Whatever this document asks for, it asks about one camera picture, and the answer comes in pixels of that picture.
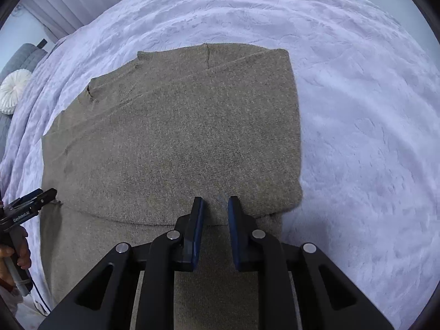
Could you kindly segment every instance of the bedspread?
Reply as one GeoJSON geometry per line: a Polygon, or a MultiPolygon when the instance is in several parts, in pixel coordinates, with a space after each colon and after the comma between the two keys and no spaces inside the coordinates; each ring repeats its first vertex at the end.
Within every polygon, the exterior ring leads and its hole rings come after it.
{"type": "MultiPolygon", "coordinates": [[[[35,70],[0,165],[4,200],[40,186],[40,138],[92,77],[138,50],[225,42],[290,53],[304,199],[285,216],[283,240],[314,242],[407,329],[440,278],[440,73],[367,0],[123,0],[35,70]]],[[[26,228],[42,289],[38,218],[26,228]]]]}

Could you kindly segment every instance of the cable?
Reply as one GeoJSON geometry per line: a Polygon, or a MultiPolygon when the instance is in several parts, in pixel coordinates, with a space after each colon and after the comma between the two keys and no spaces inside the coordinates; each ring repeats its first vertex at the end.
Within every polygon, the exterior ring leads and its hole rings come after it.
{"type": "MultiPolygon", "coordinates": [[[[34,284],[35,290],[36,290],[37,293],[38,293],[38,296],[40,297],[41,301],[43,302],[43,304],[44,304],[45,307],[46,307],[46,309],[44,309],[44,310],[45,310],[45,311],[47,310],[48,315],[49,315],[49,314],[51,313],[50,308],[48,307],[48,305],[46,304],[45,300],[44,300],[43,297],[41,296],[40,291],[38,290],[37,285],[35,284],[34,280],[33,280],[32,278],[31,278],[31,280],[32,280],[32,284],[34,284]]],[[[38,311],[42,316],[45,316],[45,317],[47,316],[47,315],[42,314],[38,309],[37,309],[37,311],[38,311]]]]}

